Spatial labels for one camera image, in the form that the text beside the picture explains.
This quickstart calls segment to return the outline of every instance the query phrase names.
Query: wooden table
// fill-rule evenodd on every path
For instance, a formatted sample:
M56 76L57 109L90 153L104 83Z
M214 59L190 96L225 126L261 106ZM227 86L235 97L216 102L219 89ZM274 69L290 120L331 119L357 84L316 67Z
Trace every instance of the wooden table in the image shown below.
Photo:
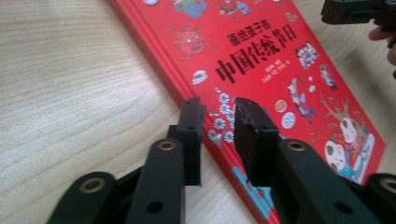
M372 24L330 26L323 1L295 4L388 144L396 174L396 80ZM79 176L121 177L176 124L178 109L106 1L0 3L0 221L45 223ZM254 223L203 149L201 188L187 188L187 223Z

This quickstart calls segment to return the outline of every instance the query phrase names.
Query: book cover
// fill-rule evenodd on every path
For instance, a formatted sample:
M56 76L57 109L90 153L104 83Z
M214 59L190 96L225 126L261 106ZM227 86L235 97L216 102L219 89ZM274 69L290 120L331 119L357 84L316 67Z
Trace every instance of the book cover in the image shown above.
M258 222L278 219L234 149L234 97L336 174L361 184L375 173L385 144L291 0L108 2L176 103L201 98L205 146Z

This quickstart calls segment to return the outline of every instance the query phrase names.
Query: black bracket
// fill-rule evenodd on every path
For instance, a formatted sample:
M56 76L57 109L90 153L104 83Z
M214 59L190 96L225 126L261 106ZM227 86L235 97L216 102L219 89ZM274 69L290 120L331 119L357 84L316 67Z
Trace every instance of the black bracket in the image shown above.
M281 223L396 223L396 176L363 187L336 175L306 142L282 139L261 107L235 99L236 150L255 187L271 187Z
M357 24L375 20L384 32L396 32L394 0L325 0L322 21L329 24Z
M120 179L104 172L80 177L48 224L184 223L184 186L201 185L204 113L199 98L186 101L178 125L151 145L143 167Z

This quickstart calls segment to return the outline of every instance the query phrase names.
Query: finger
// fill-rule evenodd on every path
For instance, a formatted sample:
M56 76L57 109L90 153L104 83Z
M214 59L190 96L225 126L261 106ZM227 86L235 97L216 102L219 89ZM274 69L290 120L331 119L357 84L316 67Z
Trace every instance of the finger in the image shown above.
M396 46L388 51L388 61L396 66Z
M369 38L371 40L383 40L383 39L388 39L390 37L395 36L396 34L393 32L382 32L381 27L377 26L375 27L372 31L369 32Z

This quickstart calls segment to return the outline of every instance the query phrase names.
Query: screw hole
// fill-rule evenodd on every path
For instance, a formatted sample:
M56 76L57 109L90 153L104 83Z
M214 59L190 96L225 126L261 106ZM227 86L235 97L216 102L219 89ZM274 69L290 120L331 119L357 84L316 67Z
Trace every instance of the screw hole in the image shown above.
M86 180L84 183L81 184L79 190L83 193L94 193L100 189L102 189L106 184L106 181L102 178L95 177Z
M159 213L163 210L163 204L161 202L152 202L148 205L148 211L150 213Z
M165 150L165 151L172 150L172 149L174 149L175 147L176 147L176 144L173 143L173 142L162 142L162 143L160 143L160 145L158 146L158 148L159 148L160 150Z
M351 215L353 213L353 209L346 203L336 202L334 206L338 209L338 211L344 214Z
M297 143L297 142L290 142L289 143L289 148L294 150L294 151L304 151L306 150L305 146Z
M379 180L379 184L382 188L386 189L389 192L396 194L396 180L392 178L382 178Z

